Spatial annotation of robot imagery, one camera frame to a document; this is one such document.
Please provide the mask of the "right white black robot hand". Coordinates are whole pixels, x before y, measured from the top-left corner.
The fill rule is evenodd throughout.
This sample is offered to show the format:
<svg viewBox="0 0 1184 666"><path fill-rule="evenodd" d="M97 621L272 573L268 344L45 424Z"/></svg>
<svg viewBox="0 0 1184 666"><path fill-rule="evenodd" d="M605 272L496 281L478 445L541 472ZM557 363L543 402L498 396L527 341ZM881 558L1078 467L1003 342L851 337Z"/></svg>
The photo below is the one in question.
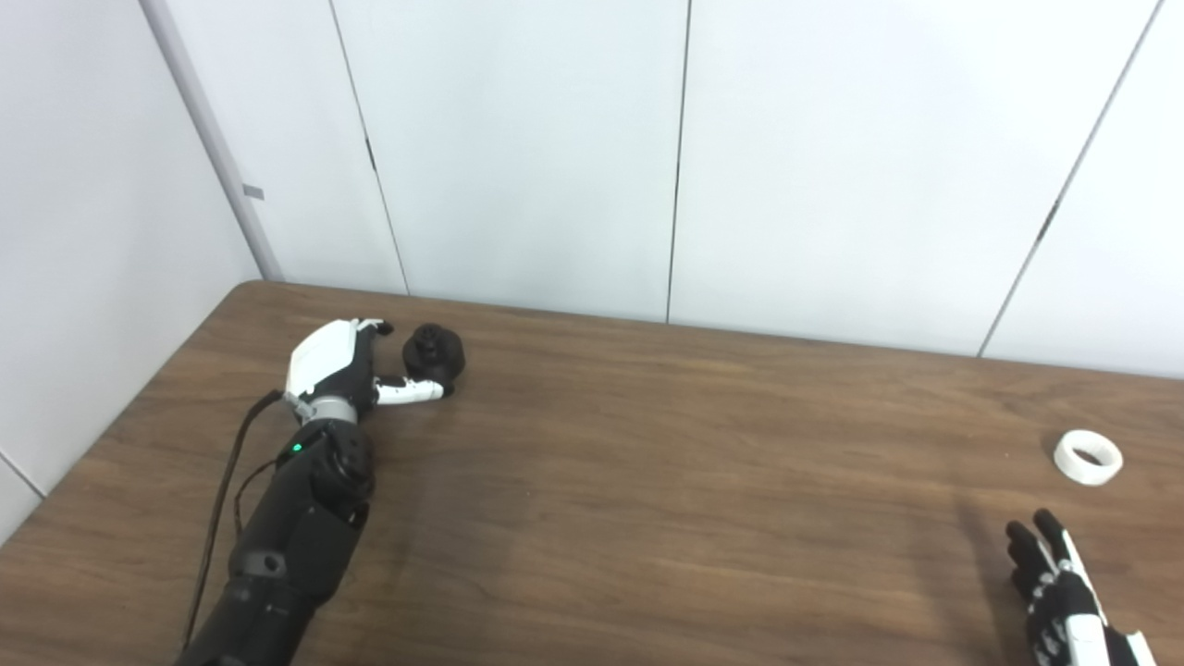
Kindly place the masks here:
<svg viewBox="0 0 1184 666"><path fill-rule="evenodd" d="M1025 645L1036 665L1154 665L1141 632L1111 625L1070 532L1049 510L1004 529L1011 583L1025 608Z"/></svg>

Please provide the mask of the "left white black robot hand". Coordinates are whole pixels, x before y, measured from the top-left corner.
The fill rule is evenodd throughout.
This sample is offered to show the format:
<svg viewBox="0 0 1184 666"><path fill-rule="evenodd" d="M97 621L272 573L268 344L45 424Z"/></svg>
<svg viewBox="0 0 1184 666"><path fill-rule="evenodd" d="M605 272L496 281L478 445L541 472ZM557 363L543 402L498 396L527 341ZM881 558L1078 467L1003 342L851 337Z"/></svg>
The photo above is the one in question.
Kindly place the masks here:
<svg viewBox="0 0 1184 666"><path fill-rule="evenodd" d="M284 401L302 422L356 423L377 406L444 401L455 392L466 358L455 329L423 324L403 344L403 376L377 373L374 345L393 333L381 319L337 319L292 350Z"/></svg>

